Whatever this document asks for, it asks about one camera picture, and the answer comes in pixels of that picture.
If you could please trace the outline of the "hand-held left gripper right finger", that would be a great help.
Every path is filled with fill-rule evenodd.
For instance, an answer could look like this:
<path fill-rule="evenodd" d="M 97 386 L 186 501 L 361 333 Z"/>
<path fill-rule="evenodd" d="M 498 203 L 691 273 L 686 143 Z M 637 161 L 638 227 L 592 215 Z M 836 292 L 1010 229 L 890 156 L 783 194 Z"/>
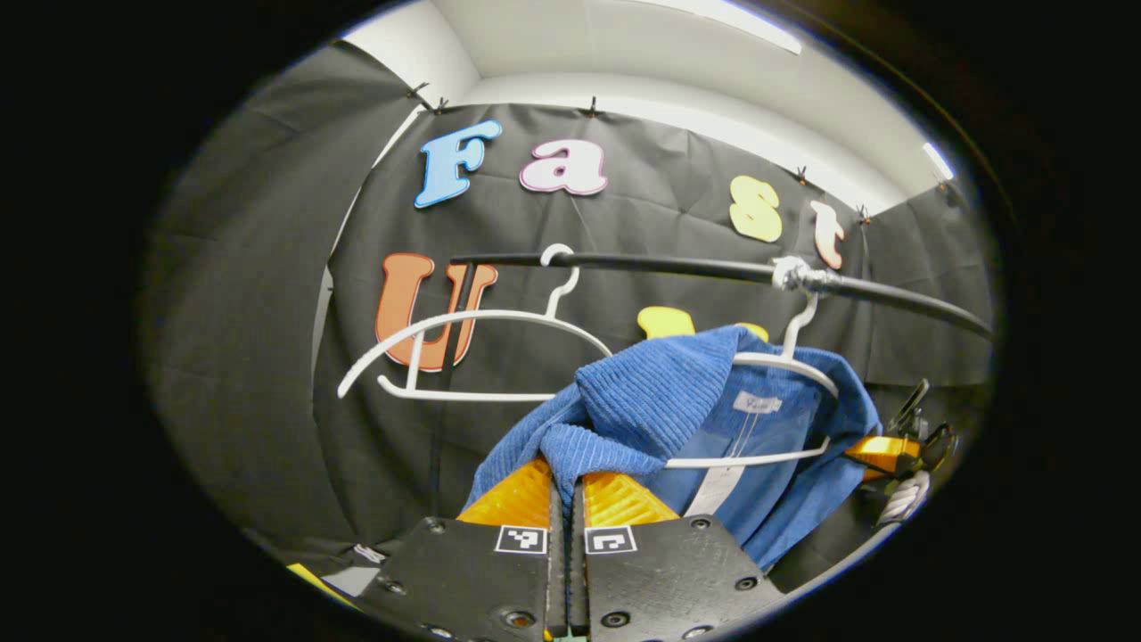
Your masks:
<path fill-rule="evenodd" d="M 717 517 L 677 517 L 630 476 L 578 480 L 573 520 L 574 637 L 705 641 L 782 600 Z"/>

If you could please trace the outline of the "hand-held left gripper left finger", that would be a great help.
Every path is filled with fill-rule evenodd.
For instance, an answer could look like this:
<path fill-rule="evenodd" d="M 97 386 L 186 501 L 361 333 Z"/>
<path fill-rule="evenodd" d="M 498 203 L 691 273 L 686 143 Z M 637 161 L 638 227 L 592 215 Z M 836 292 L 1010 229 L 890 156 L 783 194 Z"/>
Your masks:
<path fill-rule="evenodd" d="M 427 517 L 388 548 L 357 604 L 436 641 L 555 641 L 568 631 L 560 501 L 542 457 L 455 519 Z"/>

